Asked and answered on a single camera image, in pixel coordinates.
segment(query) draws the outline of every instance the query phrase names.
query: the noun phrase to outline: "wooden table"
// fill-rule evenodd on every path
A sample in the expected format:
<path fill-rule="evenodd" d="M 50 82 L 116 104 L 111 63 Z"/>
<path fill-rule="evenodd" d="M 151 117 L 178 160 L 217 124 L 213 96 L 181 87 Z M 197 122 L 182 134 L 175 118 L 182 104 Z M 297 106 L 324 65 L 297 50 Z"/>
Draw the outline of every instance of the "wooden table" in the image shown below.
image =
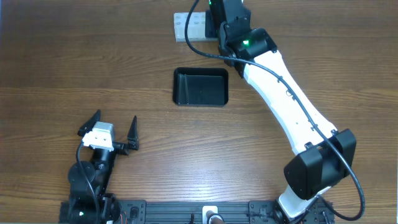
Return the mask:
<path fill-rule="evenodd" d="M 262 98 L 232 68 L 175 43 L 173 13 L 192 0 L 3 0 L 0 38 L 0 222 L 58 222 L 68 200 L 78 128 L 97 110 L 125 141 L 138 116 L 141 148 L 119 157 L 109 192 L 147 201 L 273 200 L 286 188 L 290 144 Z M 279 46 L 296 82 L 358 144 L 366 196 L 357 223 L 397 212 L 398 2 L 246 0 L 252 26 Z M 197 11 L 206 9 L 202 1 Z M 196 43 L 218 53 L 215 42 Z M 177 67 L 229 71 L 223 108 L 178 107 Z M 84 149 L 82 159 L 91 151 Z M 326 193 L 354 215 L 350 178 Z"/>

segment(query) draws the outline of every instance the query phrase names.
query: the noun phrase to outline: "brown wooden tabletop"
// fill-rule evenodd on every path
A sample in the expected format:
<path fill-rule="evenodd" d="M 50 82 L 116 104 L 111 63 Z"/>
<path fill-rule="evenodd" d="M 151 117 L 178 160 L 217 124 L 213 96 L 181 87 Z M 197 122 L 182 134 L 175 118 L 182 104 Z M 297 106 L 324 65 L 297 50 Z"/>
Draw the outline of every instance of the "brown wooden tabletop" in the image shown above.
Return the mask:
<path fill-rule="evenodd" d="M 78 128 L 97 110 L 125 141 L 108 192 L 147 201 L 274 200 L 294 157 L 259 94 L 222 61 L 176 43 L 173 13 L 192 0 L 3 0 L 0 32 L 0 222 L 58 222 Z M 357 223 L 395 223 L 398 150 L 396 0 L 246 0 L 295 81 L 338 129 L 357 137 L 353 169 L 366 196 Z M 197 11 L 204 11 L 202 0 Z M 195 43 L 218 53 L 217 43 Z M 177 67 L 229 71 L 223 108 L 178 107 Z M 84 149 L 82 159 L 89 159 Z M 354 215 L 350 178 L 325 194 Z"/>

